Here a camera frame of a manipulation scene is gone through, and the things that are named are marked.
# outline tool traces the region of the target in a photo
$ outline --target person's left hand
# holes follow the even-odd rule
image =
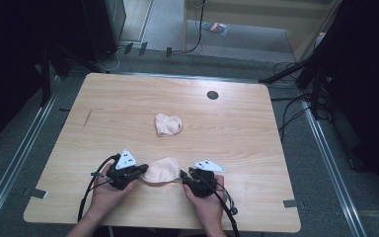
[[[102,174],[106,175],[111,164],[107,164]],[[91,206],[89,211],[100,214],[103,217],[108,215],[119,203],[134,189],[138,184],[137,180],[132,181],[124,190],[118,190],[112,187],[101,177],[94,182],[94,192],[92,195]]]

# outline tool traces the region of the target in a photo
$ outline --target black controller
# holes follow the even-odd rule
[[[188,185],[192,193],[200,198],[205,198],[214,193],[217,187],[217,180],[212,171],[204,171],[189,167],[189,177],[185,171],[181,171],[183,183]]]
[[[140,175],[146,173],[148,165],[130,166],[124,169],[117,170],[115,168],[121,155],[117,154],[115,162],[110,166],[107,176],[112,179],[110,185],[119,190],[124,190],[131,181],[137,180]]]

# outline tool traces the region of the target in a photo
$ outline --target pink fabric piece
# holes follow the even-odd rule
[[[180,173],[180,163],[175,158],[167,157],[150,163],[146,173],[140,177],[148,183],[166,183],[178,180]]]
[[[155,117],[156,129],[158,131],[158,136],[169,136],[175,135],[181,131],[183,123],[180,117],[171,116],[168,117],[165,114],[158,114]]]

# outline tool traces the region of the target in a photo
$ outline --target human hand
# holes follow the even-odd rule
[[[111,164],[107,164],[102,174],[106,175]],[[94,191],[92,194],[92,202],[87,214],[89,212],[98,214],[101,218],[108,215],[114,208],[116,208],[121,201],[134,189],[138,184],[137,180],[133,180],[125,187],[124,190],[118,190],[106,183],[102,178],[98,178],[94,182]]]
[[[217,180],[217,193],[223,201],[226,202],[226,196],[224,195],[224,192],[221,192],[221,190],[223,190],[222,187],[224,187],[224,177],[214,175],[214,178]],[[217,196],[210,195],[208,197],[196,197],[188,185],[184,185],[184,191],[186,193],[186,197],[195,207],[198,220],[201,222],[207,236],[226,236],[221,226],[223,207]]]

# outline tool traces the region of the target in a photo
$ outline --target black hole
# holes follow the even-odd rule
[[[217,92],[215,92],[215,91],[209,91],[209,92],[207,93],[207,97],[208,97],[208,99],[210,99],[210,100],[216,100],[216,99],[218,98],[218,94],[217,94]]]

